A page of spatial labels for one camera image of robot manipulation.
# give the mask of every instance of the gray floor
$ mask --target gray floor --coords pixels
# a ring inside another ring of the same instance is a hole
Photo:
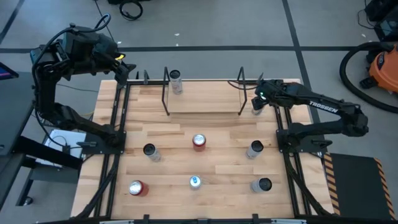
[[[6,25],[18,0],[3,0],[0,7],[0,30]],[[301,46],[355,46],[370,40],[377,41],[372,30],[356,23],[356,13],[364,7],[363,0],[288,0],[298,41]],[[124,20],[117,6],[98,0],[102,13],[110,13],[109,29],[121,47],[175,47],[278,45],[293,46],[281,0],[152,0],[143,2],[144,15],[136,22]],[[92,0],[25,0],[0,49],[23,49],[45,44],[70,22],[94,26],[100,14]],[[392,201],[398,204],[398,174],[395,172],[396,115],[376,109],[361,101],[340,82],[338,68],[346,52],[303,52],[310,84],[315,92],[362,105],[369,117],[370,132],[363,138],[342,135],[327,136],[334,140],[330,152],[379,158],[389,184]],[[294,51],[237,50],[237,51],[174,51],[126,52],[126,63],[137,64],[151,78],[162,77],[164,66],[179,69],[184,78],[234,78],[239,67],[246,76],[256,78],[301,78]],[[29,72],[28,54],[0,54],[0,61],[14,70]],[[366,76],[364,55],[357,55],[348,66],[354,83]],[[112,75],[80,75],[62,83],[77,88],[98,90],[100,81]],[[383,90],[370,94],[398,105],[397,99]],[[84,114],[93,110],[95,93],[83,93],[64,87],[57,88],[57,101]],[[321,121],[335,117],[320,112]],[[30,119],[23,135],[41,141],[44,133],[35,120]],[[27,175],[22,169],[9,198],[0,212],[2,223],[35,223],[69,217],[76,185],[35,182],[30,196],[35,203],[15,207],[21,185]]]

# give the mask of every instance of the red soda can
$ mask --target red soda can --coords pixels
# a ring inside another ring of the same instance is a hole
[[[149,192],[148,185],[140,180],[133,180],[129,187],[129,192],[133,196],[145,196]]]
[[[201,152],[206,148],[206,137],[204,134],[196,134],[192,138],[193,149],[196,152]]]

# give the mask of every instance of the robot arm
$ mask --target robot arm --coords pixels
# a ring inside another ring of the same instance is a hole
[[[299,83],[283,83],[283,80],[260,80],[256,88],[256,97],[252,99],[253,108],[259,110],[264,105],[277,105],[291,109],[293,105],[309,105],[317,109],[336,114],[337,121],[303,125],[292,123],[280,133],[286,144],[295,147],[306,136],[322,134],[344,134],[360,137],[368,131],[368,118],[359,105],[336,100],[314,93]]]
[[[62,40],[51,41],[30,52],[34,63],[35,109],[60,129],[80,129],[101,137],[111,146],[116,145],[118,135],[110,124],[96,124],[69,106],[56,103],[55,87],[62,77],[70,80],[72,75],[110,71],[115,73],[118,85],[124,86],[129,72],[136,66],[119,63],[124,54],[119,53],[117,44],[104,34],[74,24],[67,30]]]

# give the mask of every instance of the wooden table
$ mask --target wooden table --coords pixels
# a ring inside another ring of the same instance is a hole
[[[183,87],[190,86],[184,91],[193,91],[195,86],[192,83],[184,81]],[[217,83],[222,86],[220,88],[227,85],[225,81],[211,83]],[[101,82],[95,122],[109,123],[115,89],[115,81]],[[232,87],[229,91],[235,91],[240,103],[243,101],[243,91]],[[229,112],[231,108],[226,112],[216,108],[216,113],[197,113],[197,109],[188,113],[184,106],[184,111],[167,116],[161,95],[162,86],[131,87],[125,126],[126,150],[119,163],[113,219],[141,219],[144,214],[161,219],[251,218],[253,213],[258,213],[260,218],[293,217],[283,157],[277,148],[275,113],[267,106],[261,115],[252,115],[250,99],[254,97],[254,90],[248,90],[248,103],[241,116]],[[203,95],[212,100],[208,92]],[[206,107],[206,101],[200,103]],[[293,122],[310,122],[306,106],[294,106],[291,115]],[[198,133],[207,139],[203,152],[192,149],[192,137]],[[255,160],[250,160],[245,152],[253,140],[260,140],[265,148]],[[161,162],[152,162],[144,155],[142,147],[147,143],[155,144],[159,149]],[[304,153],[300,158],[307,187],[326,210],[333,212],[321,161]],[[79,214],[97,190],[102,161],[103,156],[97,155],[83,164],[71,216]],[[189,178],[192,175],[202,178],[200,190],[190,189]],[[251,192],[249,183],[260,177],[270,178],[272,189],[255,194]],[[137,179],[149,184],[146,197],[129,194],[129,184]],[[300,212],[304,213],[297,186],[296,191]],[[107,198],[108,192],[105,192],[102,215]]]

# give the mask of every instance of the computer screen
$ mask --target computer screen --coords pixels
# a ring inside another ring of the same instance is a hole
[[[6,80],[10,78],[18,78],[18,73],[11,70],[5,64],[0,62],[0,80]]]

